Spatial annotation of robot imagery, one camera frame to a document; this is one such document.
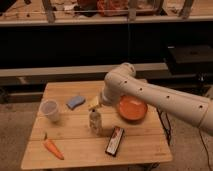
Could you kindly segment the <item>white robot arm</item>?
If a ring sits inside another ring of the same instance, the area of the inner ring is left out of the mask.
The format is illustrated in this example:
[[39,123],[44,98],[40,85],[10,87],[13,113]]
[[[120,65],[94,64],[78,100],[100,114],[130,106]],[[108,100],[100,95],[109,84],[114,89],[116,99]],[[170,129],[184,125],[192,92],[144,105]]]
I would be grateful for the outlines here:
[[213,136],[212,99],[146,83],[135,76],[135,67],[130,63],[110,70],[105,75],[103,89],[89,102],[89,109],[114,106],[122,95],[130,95]]

